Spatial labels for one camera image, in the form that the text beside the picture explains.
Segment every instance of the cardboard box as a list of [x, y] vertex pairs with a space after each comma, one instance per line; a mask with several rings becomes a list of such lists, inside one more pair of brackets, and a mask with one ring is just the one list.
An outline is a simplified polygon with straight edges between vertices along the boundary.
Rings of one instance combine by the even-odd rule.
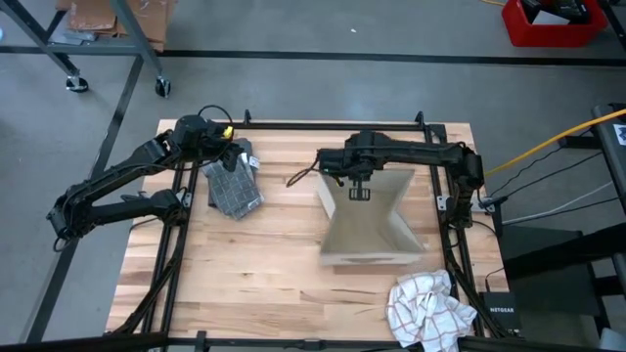
[[[158, 51], [163, 51], [169, 19], [176, 0], [127, 0], [144, 34]], [[57, 0], [57, 10], [68, 11], [68, 27], [101, 35], [127, 35], [109, 0]]]

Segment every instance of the red container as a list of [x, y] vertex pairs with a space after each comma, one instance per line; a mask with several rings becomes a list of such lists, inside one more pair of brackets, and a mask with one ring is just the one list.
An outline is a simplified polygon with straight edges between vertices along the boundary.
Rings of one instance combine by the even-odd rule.
[[606, 27], [606, 18], [597, 0], [583, 0], [589, 10], [588, 24], [531, 24], [520, 0], [509, 0], [502, 10], [502, 18], [511, 42], [519, 47], [575, 48], [589, 43]]

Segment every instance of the wooden table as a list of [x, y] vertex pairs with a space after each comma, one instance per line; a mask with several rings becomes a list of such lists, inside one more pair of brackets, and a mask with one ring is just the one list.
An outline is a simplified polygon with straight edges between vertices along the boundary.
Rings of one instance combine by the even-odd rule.
[[[158, 131], [173, 128], [174, 122], [162, 120]], [[468, 124], [447, 123], [446, 128], [449, 142], [464, 141], [474, 149]], [[261, 161], [257, 184], [265, 202], [242, 221], [227, 218], [207, 206], [208, 185], [200, 175], [170, 336], [195, 337], [198, 330], [206, 330], [211, 338], [393, 340], [384, 306], [396, 278], [444, 267], [428, 167], [391, 166], [416, 170], [399, 209], [427, 249], [417, 264], [404, 268], [320, 266], [320, 243], [329, 219], [317, 196], [318, 176], [311, 173], [292, 188], [285, 187], [292, 174], [310, 165], [317, 149], [341, 148], [354, 132], [236, 132], [253, 143]], [[424, 140], [421, 132], [385, 133]], [[172, 177], [173, 171], [147, 177], [143, 189], [153, 193], [170, 188]], [[442, 185], [445, 195], [445, 180]], [[473, 216], [493, 226], [488, 216]], [[155, 221], [130, 234], [108, 330], [117, 328], [149, 290], [161, 229]], [[480, 225], [467, 229], [467, 238], [476, 289], [484, 290], [485, 276], [503, 265], [498, 242]], [[504, 271], [491, 275], [489, 284], [492, 290], [508, 290]], [[156, 322], [162, 315], [163, 296], [157, 303]]]

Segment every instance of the caster wheel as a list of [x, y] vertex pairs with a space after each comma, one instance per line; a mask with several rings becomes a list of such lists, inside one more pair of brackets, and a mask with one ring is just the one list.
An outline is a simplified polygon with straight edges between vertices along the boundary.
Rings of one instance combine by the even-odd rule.
[[155, 92], [163, 98], [167, 98], [169, 96], [169, 91], [171, 90], [171, 85], [169, 84], [168, 79], [157, 78], [155, 85]]
[[89, 90], [89, 83], [83, 78], [78, 78], [78, 86], [76, 87], [71, 79], [68, 78], [66, 81], [66, 89], [74, 93], [85, 93]]

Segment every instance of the white cloth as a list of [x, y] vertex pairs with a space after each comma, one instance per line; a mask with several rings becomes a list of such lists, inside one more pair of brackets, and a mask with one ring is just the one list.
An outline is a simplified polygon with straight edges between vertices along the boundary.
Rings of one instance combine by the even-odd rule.
[[457, 338], [471, 331], [476, 310], [450, 296], [445, 270], [398, 278], [389, 293], [386, 316], [402, 347], [421, 342], [425, 352], [456, 352]]

